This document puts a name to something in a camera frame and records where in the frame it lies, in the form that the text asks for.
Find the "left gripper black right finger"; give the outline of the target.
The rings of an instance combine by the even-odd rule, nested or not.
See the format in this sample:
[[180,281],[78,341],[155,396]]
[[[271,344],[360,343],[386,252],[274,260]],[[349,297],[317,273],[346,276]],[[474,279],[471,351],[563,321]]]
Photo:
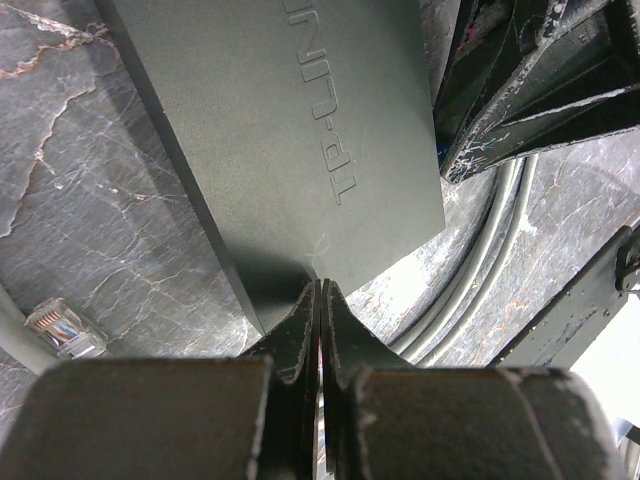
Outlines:
[[328,470],[337,479],[623,479],[595,396],[547,368],[420,369],[320,298]]

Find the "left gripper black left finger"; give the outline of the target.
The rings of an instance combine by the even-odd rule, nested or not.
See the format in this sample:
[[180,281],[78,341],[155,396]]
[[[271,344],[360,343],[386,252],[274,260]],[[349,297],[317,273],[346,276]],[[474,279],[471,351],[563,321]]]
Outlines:
[[33,385],[5,479],[311,479],[319,299],[235,358],[76,360]]

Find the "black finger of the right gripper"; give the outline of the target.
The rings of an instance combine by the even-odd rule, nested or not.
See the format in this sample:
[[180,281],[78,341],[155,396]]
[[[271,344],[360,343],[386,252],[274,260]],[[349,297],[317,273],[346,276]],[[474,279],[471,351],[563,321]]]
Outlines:
[[444,145],[468,132],[639,86],[636,1],[464,1],[436,100]]
[[639,128],[639,86],[614,89],[546,112],[502,120],[453,142],[441,176],[460,183],[509,160]]

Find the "black network switch box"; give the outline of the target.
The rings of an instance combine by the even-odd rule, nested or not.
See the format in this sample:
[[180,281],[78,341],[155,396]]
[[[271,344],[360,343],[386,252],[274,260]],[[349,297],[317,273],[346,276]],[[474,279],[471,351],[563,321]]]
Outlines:
[[445,226],[415,1],[100,1],[249,320],[350,294]]

